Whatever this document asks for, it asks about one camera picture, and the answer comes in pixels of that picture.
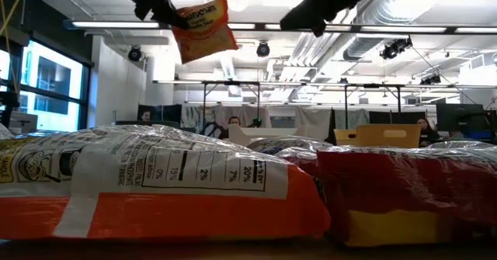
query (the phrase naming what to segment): ceiling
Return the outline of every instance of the ceiling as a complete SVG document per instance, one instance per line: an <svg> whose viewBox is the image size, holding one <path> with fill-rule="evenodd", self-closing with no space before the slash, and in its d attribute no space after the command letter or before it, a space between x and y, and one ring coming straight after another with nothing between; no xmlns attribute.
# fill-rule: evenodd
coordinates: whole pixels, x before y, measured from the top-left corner
<svg viewBox="0 0 497 260"><path fill-rule="evenodd" d="M78 20L137 20L134 16L134 3L130 0L43 0L55 9L64 13L70 19ZM199 5L211 0L172 0L176 7ZM237 23L278 23L290 9L301 0L231 0L229 5L235 8L245 7L240 12L229 11L231 22ZM363 17L365 12L370 12L374 1L363 1L358 7L351 11L353 16L359 14ZM396 5L389 8L392 14L402 19L400 23L420 25L449 25L449 24L471 24L479 26L494 26L497 24L497 0L391 0L398 1ZM418 14L406 21L407 14L411 17L419 8ZM350 14L339 15L337 20L343 19L345 23L356 22L358 19ZM459 65L477 57L481 53L497 50L497 36L412 36L414 49L400 54L394 60L383 61L378 54L384 47L384 42L379 40L375 47L365 52L356 63L343 62L339 47L339 41L343 36L329 34L328 40L322 37L315 39L311 34L304 33L271 33L271 32L234 32L236 40L242 45L240 50L214 54L186 65L177 65L176 72L182 77L195 77L209 79L214 68L220 68L221 56L228 56L236 69L253 69L254 78L259 71L268 70L268 63L276 61L276 65L294 64L299 65L302 61L314 61L304 63L308 66L307 71L281 71L278 75L284 77L284 81L294 81L310 75L313 81L337 82L342 75L349 82L380 82L408 83L413 77L426 72L431 66L439 66L443 75L457 82ZM168 30L136 30L136 31L113 31L112 38L131 38L134 36L167 36L169 45L165 46L176 51L176 42L172 33ZM271 54L266 58L255 55L258 41L269 42ZM120 44L123 52L127 52L130 46ZM159 46L144 47L145 51L153 55ZM298 51L304 50L304 54L298 57ZM330 64L330 59L338 60Z"/></svg>

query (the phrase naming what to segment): wooden table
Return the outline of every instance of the wooden table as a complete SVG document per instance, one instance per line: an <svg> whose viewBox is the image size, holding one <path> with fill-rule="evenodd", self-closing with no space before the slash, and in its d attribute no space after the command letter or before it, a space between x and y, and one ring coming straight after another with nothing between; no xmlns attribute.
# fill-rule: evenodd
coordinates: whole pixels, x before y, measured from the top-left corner
<svg viewBox="0 0 497 260"><path fill-rule="evenodd" d="M180 260L345 260L345 259L496 259L497 246L407 246L338 248L326 240L218 244L116 244L100 242L10 242L0 244L0 259L180 259Z"/></svg>

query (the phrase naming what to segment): ductwork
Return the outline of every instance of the ductwork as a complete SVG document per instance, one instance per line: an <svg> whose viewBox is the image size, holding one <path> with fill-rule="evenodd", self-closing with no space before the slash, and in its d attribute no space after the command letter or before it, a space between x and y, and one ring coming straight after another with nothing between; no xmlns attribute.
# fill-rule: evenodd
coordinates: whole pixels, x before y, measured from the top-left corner
<svg viewBox="0 0 497 260"><path fill-rule="evenodd" d="M372 0L353 23L358 25L409 24L430 10L437 2L438 0ZM325 69L337 68L329 65L339 63L333 61L358 61L383 40L382 38L359 38L348 33L341 34L330 52L320 61L318 68L324 72ZM348 45L345 50L341 47L344 45Z"/></svg>

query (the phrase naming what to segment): hanging snack bag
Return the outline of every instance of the hanging snack bag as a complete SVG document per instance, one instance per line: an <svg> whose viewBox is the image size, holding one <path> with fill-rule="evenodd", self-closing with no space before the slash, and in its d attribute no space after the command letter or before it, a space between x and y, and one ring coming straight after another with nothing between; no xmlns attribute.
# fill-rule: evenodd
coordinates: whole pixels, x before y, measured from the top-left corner
<svg viewBox="0 0 497 260"><path fill-rule="evenodd" d="M188 30L172 27L183 64L220 51L238 49L228 27L227 0L182 8L178 14L187 18L190 26Z"/></svg>

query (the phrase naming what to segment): window frame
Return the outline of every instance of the window frame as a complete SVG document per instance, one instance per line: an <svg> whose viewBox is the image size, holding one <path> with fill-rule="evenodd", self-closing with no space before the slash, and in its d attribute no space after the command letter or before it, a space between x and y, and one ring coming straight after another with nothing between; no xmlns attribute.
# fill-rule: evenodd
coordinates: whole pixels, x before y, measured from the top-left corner
<svg viewBox="0 0 497 260"><path fill-rule="evenodd" d="M13 92L15 90L14 86L14 80L16 80L16 86L17 89L19 90L19 93L21 91L24 92L32 92L40 96L52 98L52 99L57 99L65 102L73 102L79 105L79 114L78 114L78 125L77 128L78 130L82 130L87 128L87 117L88 117L88 96L89 96L89 81L90 81L90 67L85 61L79 61L76 60L74 56L65 54L64 52L61 52L57 49L54 49L53 47L43 43L42 41L36 40L35 38L30 38L30 42L38 43L52 51L55 51L59 53L60 55L63 55L69 59L72 59L73 61L78 62L79 64L82 65L82 80L81 80L81 91L80 91L80 98L72 98L67 95L63 95L60 93L56 92L50 92L46 91L40 88L36 88L33 86L29 85L23 85L21 83L21 78L23 76L22 69L23 69L23 55L24 55L24 46L18 45L17 43L14 43L10 41L11 45L11 65L10 67L13 68L13 75L15 75L15 78L12 75L9 75L9 79L5 80L0 78L0 85L7 86L8 90L10 92ZM5 40L0 40L0 50L7 51L6 50L6 45L5 45Z"/></svg>

